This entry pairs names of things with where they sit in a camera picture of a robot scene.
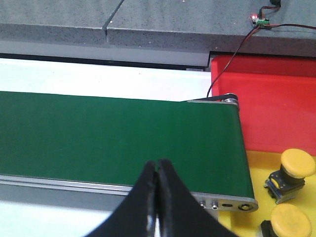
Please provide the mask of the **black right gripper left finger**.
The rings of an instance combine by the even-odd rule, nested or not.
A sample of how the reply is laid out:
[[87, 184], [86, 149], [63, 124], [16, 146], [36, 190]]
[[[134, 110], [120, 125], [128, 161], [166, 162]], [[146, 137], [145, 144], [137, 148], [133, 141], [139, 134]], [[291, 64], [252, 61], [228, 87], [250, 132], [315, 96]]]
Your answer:
[[156, 171], [148, 161], [134, 187], [88, 237], [153, 237], [156, 229]]

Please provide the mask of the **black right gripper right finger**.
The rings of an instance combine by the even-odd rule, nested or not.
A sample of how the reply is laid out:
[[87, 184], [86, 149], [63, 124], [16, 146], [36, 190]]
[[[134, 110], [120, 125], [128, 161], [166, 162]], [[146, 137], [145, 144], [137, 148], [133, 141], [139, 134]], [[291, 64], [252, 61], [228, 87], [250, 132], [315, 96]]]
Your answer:
[[171, 161], [158, 161], [158, 217], [162, 237], [235, 237], [191, 195]]

